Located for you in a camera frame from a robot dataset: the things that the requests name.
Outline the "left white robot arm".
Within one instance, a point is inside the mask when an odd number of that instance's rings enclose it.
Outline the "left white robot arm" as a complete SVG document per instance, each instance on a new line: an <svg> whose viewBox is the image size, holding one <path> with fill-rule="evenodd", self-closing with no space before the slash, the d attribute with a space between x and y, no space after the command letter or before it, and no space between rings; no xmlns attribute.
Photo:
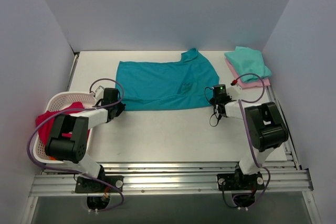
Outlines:
<svg viewBox="0 0 336 224"><path fill-rule="evenodd" d="M103 168L87 154L89 131L118 117L125 109L117 88L105 88L92 110L64 112L55 117L45 146L48 156L89 176L87 186L94 192L105 188Z"/></svg>

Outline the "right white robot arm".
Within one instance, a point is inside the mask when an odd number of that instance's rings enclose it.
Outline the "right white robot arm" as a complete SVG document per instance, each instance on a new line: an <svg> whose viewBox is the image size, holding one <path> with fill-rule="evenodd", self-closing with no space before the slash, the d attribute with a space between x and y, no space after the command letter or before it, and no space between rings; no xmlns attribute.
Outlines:
<svg viewBox="0 0 336 224"><path fill-rule="evenodd" d="M251 184L252 178L262 180L257 174L264 162L289 138L288 130L273 102L252 103L234 100L232 95L239 94L239 88L226 88L218 84L211 88L213 97L209 100L217 121L221 118L240 119L244 123L249 151L239 161L233 182L244 189Z"/></svg>

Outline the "teal t shirt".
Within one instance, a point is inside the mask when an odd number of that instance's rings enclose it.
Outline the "teal t shirt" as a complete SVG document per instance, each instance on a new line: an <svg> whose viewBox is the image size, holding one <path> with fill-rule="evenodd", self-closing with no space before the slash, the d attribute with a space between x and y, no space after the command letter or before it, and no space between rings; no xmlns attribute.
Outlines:
<svg viewBox="0 0 336 224"><path fill-rule="evenodd" d="M209 105L205 88L217 85L219 76L193 48L176 62L121 61L116 81L122 84L127 111L186 110Z"/></svg>

